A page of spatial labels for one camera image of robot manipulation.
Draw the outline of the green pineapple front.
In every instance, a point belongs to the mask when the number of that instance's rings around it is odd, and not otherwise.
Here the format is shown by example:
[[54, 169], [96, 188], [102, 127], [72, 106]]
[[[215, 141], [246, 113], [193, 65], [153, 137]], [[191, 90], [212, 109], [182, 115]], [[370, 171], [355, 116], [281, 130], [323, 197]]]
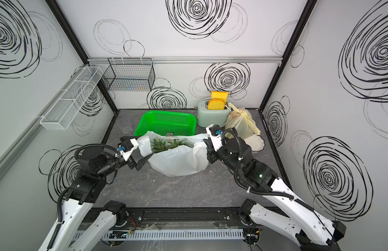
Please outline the green pineapple front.
[[155, 138], [151, 142], [151, 149], [153, 153], [160, 153], [163, 151], [167, 151], [170, 147], [170, 143], [163, 139]]

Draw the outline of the green pineapple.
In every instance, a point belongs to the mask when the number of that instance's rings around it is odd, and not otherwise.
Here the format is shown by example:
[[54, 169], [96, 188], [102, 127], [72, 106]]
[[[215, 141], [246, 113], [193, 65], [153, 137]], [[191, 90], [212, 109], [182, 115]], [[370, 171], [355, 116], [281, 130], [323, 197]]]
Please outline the green pineapple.
[[163, 151], [167, 151], [170, 147], [170, 143], [163, 139], [155, 138], [151, 142], [151, 149], [153, 153], [160, 153]]
[[186, 139], [172, 139], [170, 142], [169, 142], [169, 149], [174, 149], [174, 148], [177, 148], [179, 146], [187, 146], [189, 148], [193, 148], [194, 147], [194, 144]]

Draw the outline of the white bunny print plastic bag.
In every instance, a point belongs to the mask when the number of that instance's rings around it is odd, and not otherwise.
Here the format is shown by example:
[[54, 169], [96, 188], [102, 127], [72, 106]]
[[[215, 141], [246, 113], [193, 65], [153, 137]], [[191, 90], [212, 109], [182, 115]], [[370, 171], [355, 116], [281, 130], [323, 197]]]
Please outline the white bunny print plastic bag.
[[[168, 149], [160, 153], [153, 153], [151, 142], [153, 139], [163, 139], [170, 142], [172, 139], [186, 139], [194, 144], [193, 148], [185, 145], [174, 149]], [[150, 155], [148, 160], [152, 169], [169, 177], [188, 176], [205, 170], [209, 161], [207, 159], [206, 145], [203, 142], [208, 135], [205, 133], [195, 136], [166, 137], [154, 132], [147, 132], [137, 139], [140, 154], [145, 157]]]

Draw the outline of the yellowish fruit print plastic bag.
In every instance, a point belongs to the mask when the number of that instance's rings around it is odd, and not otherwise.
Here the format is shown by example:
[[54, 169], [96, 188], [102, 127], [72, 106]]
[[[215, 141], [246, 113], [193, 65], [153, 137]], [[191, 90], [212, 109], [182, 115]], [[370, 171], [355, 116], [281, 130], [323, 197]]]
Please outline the yellowish fruit print plastic bag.
[[231, 102], [228, 104], [232, 112], [227, 118], [225, 128], [235, 128], [238, 136], [247, 139], [253, 135], [260, 136], [260, 130], [250, 112], [245, 108], [237, 108]]

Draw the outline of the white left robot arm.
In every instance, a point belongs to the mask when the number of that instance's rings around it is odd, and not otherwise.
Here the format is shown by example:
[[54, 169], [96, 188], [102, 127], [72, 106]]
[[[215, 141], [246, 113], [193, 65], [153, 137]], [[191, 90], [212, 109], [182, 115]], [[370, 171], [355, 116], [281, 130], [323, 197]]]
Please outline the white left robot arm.
[[99, 215], [76, 240], [73, 240], [80, 224], [92, 209], [103, 188], [109, 184], [107, 176], [117, 174], [124, 166], [133, 169], [143, 167], [148, 157], [138, 162], [132, 153], [138, 149], [135, 137], [121, 140], [117, 148], [97, 143], [79, 147], [74, 158], [80, 165], [78, 177], [66, 188], [57, 200], [57, 220], [41, 244], [41, 251], [91, 251], [101, 238], [113, 227], [122, 228], [134, 219], [126, 205], [118, 201], [107, 202]]

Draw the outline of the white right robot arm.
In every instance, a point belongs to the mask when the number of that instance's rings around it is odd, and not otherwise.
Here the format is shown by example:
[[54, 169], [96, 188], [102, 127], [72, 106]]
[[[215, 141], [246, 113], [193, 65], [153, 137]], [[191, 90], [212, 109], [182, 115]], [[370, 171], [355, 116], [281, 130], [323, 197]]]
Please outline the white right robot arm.
[[273, 169], [253, 157], [251, 147], [236, 129], [211, 124], [206, 133], [208, 161], [222, 162], [239, 187], [263, 196], [283, 212], [273, 212], [246, 199], [239, 210], [243, 223], [268, 227], [293, 241], [302, 251], [340, 250], [338, 241], [345, 236], [346, 226], [320, 215], [300, 199]]

